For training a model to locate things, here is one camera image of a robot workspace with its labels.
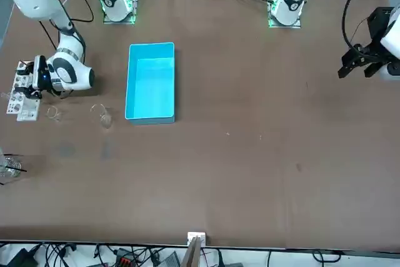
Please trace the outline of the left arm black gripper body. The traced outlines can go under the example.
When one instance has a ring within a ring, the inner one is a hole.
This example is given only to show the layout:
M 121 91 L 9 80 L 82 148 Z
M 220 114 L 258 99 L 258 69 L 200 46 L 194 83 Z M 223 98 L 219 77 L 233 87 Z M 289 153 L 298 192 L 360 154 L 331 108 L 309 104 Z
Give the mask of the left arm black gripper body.
M 392 58 L 390 52 L 381 44 L 381 39 L 384 37 L 388 28 L 389 19 L 393 7 L 378 7 L 367 18 L 367 25 L 371 42 L 367 46 L 355 44 L 354 47 L 362 53 L 358 54 L 361 61 L 367 63 L 378 63 L 388 61 Z

